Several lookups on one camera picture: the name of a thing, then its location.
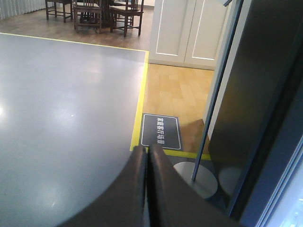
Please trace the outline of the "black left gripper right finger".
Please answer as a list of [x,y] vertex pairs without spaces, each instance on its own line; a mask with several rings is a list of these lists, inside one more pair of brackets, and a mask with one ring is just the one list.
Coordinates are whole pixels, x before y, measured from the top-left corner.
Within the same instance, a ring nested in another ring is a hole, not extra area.
[[177,173],[162,147],[148,149],[147,199],[152,227],[235,227]]

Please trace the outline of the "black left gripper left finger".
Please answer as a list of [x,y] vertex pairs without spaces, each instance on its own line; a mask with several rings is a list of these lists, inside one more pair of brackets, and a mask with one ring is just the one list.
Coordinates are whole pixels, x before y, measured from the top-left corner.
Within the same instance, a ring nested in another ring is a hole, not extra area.
[[126,165],[111,185],[88,207],[61,227],[142,227],[147,153],[134,147]]

